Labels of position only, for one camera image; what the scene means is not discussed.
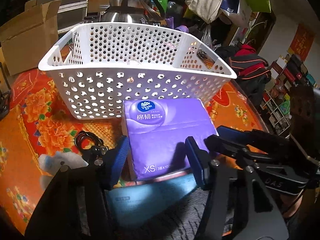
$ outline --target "white wall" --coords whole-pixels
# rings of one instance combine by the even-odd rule
[[[294,35],[298,28],[298,22],[286,15],[277,15],[276,23],[263,45],[259,56],[266,59],[269,65],[276,61],[280,55],[286,56]],[[310,52],[304,62],[317,84],[320,84],[320,42],[317,37],[313,41]]]

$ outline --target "blue oval logo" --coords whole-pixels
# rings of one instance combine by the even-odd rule
[[[146,112],[151,109],[155,109],[156,105],[152,101],[141,101],[138,103],[137,108],[140,112]]]

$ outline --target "bolt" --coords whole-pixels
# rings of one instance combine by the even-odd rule
[[[246,166],[245,170],[250,173],[254,171],[254,169],[251,166]]]
[[[61,171],[61,172],[65,172],[65,171],[67,171],[68,169],[69,169],[69,166],[67,166],[67,165],[63,165],[63,166],[60,167],[60,171]]]
[[[219,166],[220,165],[220,162],[218,160],[212,160],[211,161],[211,165],[212,166]]]
[[[96,165],[96,166],[100,166],[100,165],[102,165],[103,164],[103,160],[102,159],[96,159],[95,161],[94,161],[94,165]]]

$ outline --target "red paper banner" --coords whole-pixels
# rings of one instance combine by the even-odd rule
[[[299,55],[301,60],[305,61],[312,46],[314,37],[314,33],[300,23],[298,25],[296,35],[294,36],[288,49],[288,52],[290,54],[295,53]]]

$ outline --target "cardboard box flap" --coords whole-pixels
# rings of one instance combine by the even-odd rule
[[[46,19],[54,16],[54,11],[57,14],[60,3],[61,0],[57,0],[32,7],[6,22],[0,27],[0,42],[10,40],[27,30],[43,24]]]
[[[43,13],[44,21],[47,21],[50,18],[57,15],[60,4],[61,4],[61,0],[55,0],[50,3],[45,3],[42,5],[43,6],[42,13]]]

